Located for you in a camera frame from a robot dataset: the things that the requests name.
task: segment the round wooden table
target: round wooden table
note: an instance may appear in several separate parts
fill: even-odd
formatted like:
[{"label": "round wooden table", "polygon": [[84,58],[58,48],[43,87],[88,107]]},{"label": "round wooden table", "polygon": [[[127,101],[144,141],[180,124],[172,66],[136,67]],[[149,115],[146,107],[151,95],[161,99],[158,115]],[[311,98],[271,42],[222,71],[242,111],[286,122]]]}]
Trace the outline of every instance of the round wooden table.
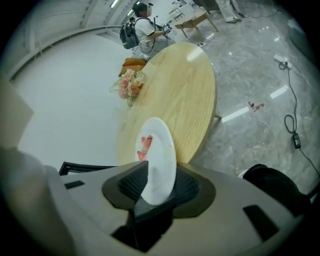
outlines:
[{"label": "round wooden table", "polygon": [[118,164],[135,161],[137,136],[152,117],[168,126],[177,163],[189,163],[206,140],[216,113],[216,74],[208,56],[195,44],[175,43],[153,57],[142,71],[146,83],[118,130]]}]

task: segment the pink food on plate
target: pink food on plate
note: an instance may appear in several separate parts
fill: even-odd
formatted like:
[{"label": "pink food on plate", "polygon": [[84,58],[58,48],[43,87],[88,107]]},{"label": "pink food on plate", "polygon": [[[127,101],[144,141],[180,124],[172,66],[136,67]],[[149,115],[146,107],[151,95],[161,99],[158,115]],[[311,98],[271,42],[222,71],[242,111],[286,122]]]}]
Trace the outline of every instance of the pink food on plate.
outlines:
[{"label": "pink food on plate", "polygon": [[148,150],[151,146],[152,139],[153,139],[153,137],[151,135],[149,135],[148,137],[141,138],[142,149],[141,149],[141,151],[137,151],[137,154],[138,154],[140,161],[147,161],[146,155],[147,155]]}]

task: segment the gray tile floor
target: gray tile floor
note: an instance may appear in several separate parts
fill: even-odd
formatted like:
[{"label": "gray tile floor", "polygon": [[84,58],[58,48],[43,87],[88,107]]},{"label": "gray tile floor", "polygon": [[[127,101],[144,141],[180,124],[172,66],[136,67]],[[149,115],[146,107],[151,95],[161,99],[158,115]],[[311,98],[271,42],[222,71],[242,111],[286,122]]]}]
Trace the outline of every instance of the gray tile floor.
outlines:
[{"label": "gray tile floor", "polygon": [[[268,6],[251,5],[245,13],[266,16],[275,12]],[[294,149],[292,135],[286,130],[284,117],[294,114],[295,99],[287,87],[288,72],[279,69],[274,55],[287,57],[294,64],[290,79],[298,100],[297,132],[303,151],[318,169],[320,74],[289,39],[289,15],[281,11],[270,17],[244,18],[236,24],[226,23],[218,12],[210,17],[219,32],[207,21],[201,23],[200,30],[205,37],[214,33],[202,49],[216,73],[217,114],[224,118],[239,110],[243,114],[230,120],[216,119],[192,163],[230,175],[265,164],[285,173],[301,192],[308,193],[319,178],[302,153]],[[176,40],[200,42],[192,29],[186,33],[188,39],[178,32]],[[248,102],[264,106],[254,112]]]}]

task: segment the flower bouquet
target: flower bouquet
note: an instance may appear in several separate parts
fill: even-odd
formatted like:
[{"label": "flower bouquet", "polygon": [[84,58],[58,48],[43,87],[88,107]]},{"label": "flower bouquet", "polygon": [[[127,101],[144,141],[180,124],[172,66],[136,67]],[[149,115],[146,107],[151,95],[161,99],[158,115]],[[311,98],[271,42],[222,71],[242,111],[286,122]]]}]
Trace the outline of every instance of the flower bouquet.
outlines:
[{"label": "flower bouquet", "polygon": [[145,82],[146,75],[141,70],[127,69],[126,73],[111,86],[110,92],[117,92],[121,99],[127,100],[127,104],[132,106]]}]

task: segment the white plate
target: white plate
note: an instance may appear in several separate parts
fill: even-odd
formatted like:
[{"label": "white plate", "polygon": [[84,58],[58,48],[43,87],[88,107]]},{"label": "white plate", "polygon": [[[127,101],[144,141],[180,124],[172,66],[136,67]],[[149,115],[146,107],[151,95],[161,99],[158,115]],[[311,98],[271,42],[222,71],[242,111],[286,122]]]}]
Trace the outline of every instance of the white plate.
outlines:
[{"label": "white plate", "polygon": [[170,196],[175,185],[177,157],[174,141],[165,124],[158,117],[148,119],[135,142],[134,160],[140,161],[137,151],[142,151],[142,137],[152,136],[145,155],[148,164],[148,182],[141,193],[150,205],[161,205]]}]

